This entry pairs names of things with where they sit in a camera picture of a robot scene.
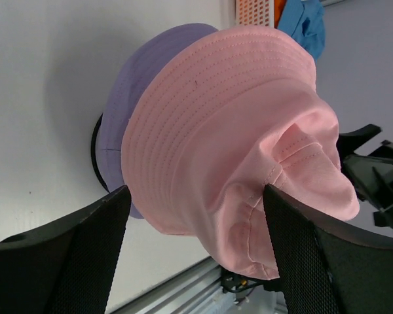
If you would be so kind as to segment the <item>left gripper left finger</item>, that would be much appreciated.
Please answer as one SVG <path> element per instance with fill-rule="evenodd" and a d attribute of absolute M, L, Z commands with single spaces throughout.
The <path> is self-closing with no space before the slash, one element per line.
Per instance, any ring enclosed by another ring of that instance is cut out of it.
<path fill-rule="evenodd" d="M 130 215 L 122 186 L 0 242 L 0 313 L 104 313 Z"/>

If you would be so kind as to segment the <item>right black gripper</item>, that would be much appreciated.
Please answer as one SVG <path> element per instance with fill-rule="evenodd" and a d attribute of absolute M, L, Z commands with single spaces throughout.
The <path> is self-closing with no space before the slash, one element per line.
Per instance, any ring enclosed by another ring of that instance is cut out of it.
<path fill-rule="evenodd" d="M 393 142 L 383 141 L 368 156 L 352 154 L 382 132 L 368 124 L 358 130 L 339 134 L 339 154 L 350 154 L 343 169 L 355 187 L 358 197 L 371 204 L 374 225 L 393 229 Z"/>

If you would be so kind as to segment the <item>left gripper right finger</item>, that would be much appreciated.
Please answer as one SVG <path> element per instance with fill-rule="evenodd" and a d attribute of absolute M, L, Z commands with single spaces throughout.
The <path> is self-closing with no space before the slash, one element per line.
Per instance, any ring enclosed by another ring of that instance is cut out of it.
<path fill-rule="evenodd" d="M 393 313 L 393 238 L 272 185 L 264 189 L 263 207 L 289 313 Z"/>

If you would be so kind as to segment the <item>blue bucket hat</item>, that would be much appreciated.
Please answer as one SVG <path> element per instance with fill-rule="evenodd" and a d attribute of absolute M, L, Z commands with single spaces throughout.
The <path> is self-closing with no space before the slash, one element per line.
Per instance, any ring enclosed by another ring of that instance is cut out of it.
<path fill-rule="evenodd" d="M 320 1 L 286 1 L 277 29 L 289 35 L 317 61 L 326 44 L 324 7 Z"/>

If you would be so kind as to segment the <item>pink bucket hat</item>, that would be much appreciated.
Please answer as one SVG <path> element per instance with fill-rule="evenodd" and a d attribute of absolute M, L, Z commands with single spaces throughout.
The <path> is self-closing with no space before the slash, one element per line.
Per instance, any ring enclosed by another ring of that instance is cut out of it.
<path fill-rule="evenodd" d="M 182 50 L 148 85 L 122 139 L 122 175 L 156 230 L 197 237 L 229 271 L 276 279 L 265 186 L 339 220 L 359 212 L 338 136 L 312 56 L 277 29 L 234 27 Z"/>

